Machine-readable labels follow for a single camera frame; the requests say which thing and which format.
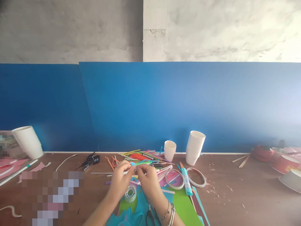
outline purple straw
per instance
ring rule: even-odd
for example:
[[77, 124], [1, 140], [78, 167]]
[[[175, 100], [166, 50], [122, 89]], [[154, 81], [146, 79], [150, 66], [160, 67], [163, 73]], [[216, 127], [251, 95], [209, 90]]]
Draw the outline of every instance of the purple straw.
[[166, 160], [166, 159], [164, 159], [164, 158], [162, 158], [162, 157], [160, 157], [160, 156], [158, 156], [158, 155], [155, 155], [155, 154], [152, 154], [152, 155], [155, 156], [155, 157], [161, 158], [161, 159], [163, 159], [163, 160], [165, 160], [165, 161], [167, 161], [167, 162], [169, 162], [169, 163], [172, 163], [172, 162], [170, 162], [170, 161], [168, 161], [168, 160]]

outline double-sided tape roll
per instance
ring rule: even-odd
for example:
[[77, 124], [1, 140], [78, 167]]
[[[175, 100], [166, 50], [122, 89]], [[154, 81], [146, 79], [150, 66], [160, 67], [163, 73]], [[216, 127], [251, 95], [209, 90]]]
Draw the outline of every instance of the double-sided tape roll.
[[135, 200], [136, 196], [137, 196], [136, 187], [134, 185], [128, 186], [128, 189], [126, 190], [126, 192], [124, 194], [125, 201], [127, 203], [131, 203]]
[[[175, 186], [173, 186], [171, 183], [169, 183], [169, 181], [168, 181], [168, 179], [167, 179], [167, 175], [168, 175], [168, 173], [169, 173], [170, 171], [176, 171], [176, 172], [178, 172], [178, 173], [180, 174], [180, 176], [182, 177], [182, 181], [183, 181], [182, 184], [181, 184], [180, 186], [175, 187]], [[182, 189], [182, 188], [184, 187], [184, 177], [183, 177], [183, 175], [180, 173], [180, 171], [178, 171], [178, 170], [176, 170], [176, 169], [170, 169], [170, 170], [168, 170], [168, 171], [166, 172], [166, 174], [165, 174], [165, 180], [166, 180], [166, 183], [168, 184], [168, 186], [171, 187], [172, 189], [180, 190], [180, 189]]]
[[188, 179], [189, 179], [189, 181], [190, 181], [190, 183], [192, 183], [194, 186], [196, 186], [196, 187], [200, 187], [200, 188], [202, 188], [202, 187], [205, 187], [206, 186], [206, 178], [205, 178], [205, 176], [200, 172], [200, 171], [198, 171], [197, 169], [195, 169], [195, 168], [187, 168], [187, 172], [188, 171], [190, 171], [190, 170], [193, 170], [193, 171], [195, 171], [195, 172], [197, 172], [201, 177], [202, 177], [202, 179], [203, 179], [203, 181], [204, 181], [204, 183], [203, 184], [197, 184], [197, 183], [195, 183], [192, 179], [190, 179], [190, 177], [188, 176]]

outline scissors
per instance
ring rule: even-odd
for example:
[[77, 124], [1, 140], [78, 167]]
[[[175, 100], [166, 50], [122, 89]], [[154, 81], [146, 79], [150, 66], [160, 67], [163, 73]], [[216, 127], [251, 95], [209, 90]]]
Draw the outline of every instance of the scissors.
[[150, 207], [151, 205], [150, 205], [150, 201], [148, 201], [148, 211], [147, 211], [147, 215], [146, 215], [146, 225], [147, 226], [149, 226], [149, 224], [148, 224], [148, 218], [149, 217], [151, 217], [151, 219], [152, 219], [152, 221], [153, 221], [153, 225], [155, 226], [156, 224], [155, 224], [155, 219], [154, 219], [154, 216], [153, 216], [153, 214], [152, 214], [152, 212], [151, 212], [151, 207]]

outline silver bangle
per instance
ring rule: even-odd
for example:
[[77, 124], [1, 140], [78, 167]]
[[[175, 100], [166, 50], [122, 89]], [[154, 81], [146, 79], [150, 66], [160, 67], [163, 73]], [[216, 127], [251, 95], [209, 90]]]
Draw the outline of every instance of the silver bangle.
[[175, 205], [172, 203], [172, 214], [171, 214], [168, 226], [172, 226], [173, 220], [175, 218], [175, 212], [176, 212]]

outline hand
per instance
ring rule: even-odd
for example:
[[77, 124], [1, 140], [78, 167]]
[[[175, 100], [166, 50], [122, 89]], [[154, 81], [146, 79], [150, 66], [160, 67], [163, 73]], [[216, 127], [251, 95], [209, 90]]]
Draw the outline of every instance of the hand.
[[165, 198], [159, 184], [155, 167], [147, 164], [138, 165], [137, 174], [145, 196], [148, 197], [153, 204], [155, 204], [158, 198]]
[[[123, 172], [126, 170], [129, 171], [126, 175], [124, 175]], [[125, 194], [129, 186], [129, 182], [132, 178], [134, 170], [135, 166], [132, 166], [126, 160], [123, 160], [120, 163], [118, 163], [117, 167], [113, 172], [111, 185], [107, 195], [110, 196], [113, 200], [119, 202], [119, 200]]]

